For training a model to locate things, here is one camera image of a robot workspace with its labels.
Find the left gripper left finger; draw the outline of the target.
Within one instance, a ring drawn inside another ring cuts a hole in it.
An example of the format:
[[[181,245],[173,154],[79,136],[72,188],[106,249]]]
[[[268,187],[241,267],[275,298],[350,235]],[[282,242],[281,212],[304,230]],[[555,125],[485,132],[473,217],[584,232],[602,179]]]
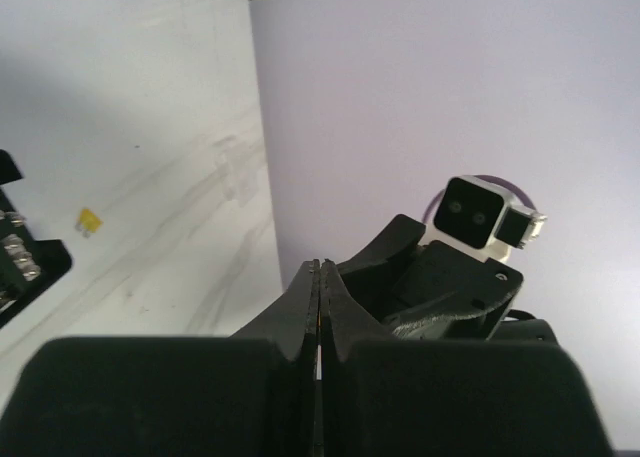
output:
[[[308,456],[320,264],[222,337],[67,337],[21,372],[5,456]]]

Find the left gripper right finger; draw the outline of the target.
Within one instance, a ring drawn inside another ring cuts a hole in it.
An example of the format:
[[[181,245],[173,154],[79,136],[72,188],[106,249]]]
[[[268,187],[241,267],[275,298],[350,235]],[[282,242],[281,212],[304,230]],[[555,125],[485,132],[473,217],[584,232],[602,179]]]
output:
[[[591,393],[560,347],[399,340],[320,271],[328,456],[610,456]]]

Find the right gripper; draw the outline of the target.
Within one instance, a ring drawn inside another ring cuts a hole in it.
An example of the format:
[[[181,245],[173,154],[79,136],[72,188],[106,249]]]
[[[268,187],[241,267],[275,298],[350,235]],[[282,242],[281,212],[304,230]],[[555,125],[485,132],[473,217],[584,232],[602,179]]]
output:
[[[338,266],[351,297],[383,328],[401,339],[554,341],[545,320],[513,309],[519,271],[440,240],[421,244],[425,232],[398,214]]]

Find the black fuse box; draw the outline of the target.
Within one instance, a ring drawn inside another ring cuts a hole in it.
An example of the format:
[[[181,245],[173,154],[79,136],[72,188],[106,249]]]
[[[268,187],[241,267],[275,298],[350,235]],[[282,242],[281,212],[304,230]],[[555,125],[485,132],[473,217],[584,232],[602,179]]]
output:
[[[6,326],[72,267],[61,240],[37,240],[26,218],[1,190],[1,327]]]

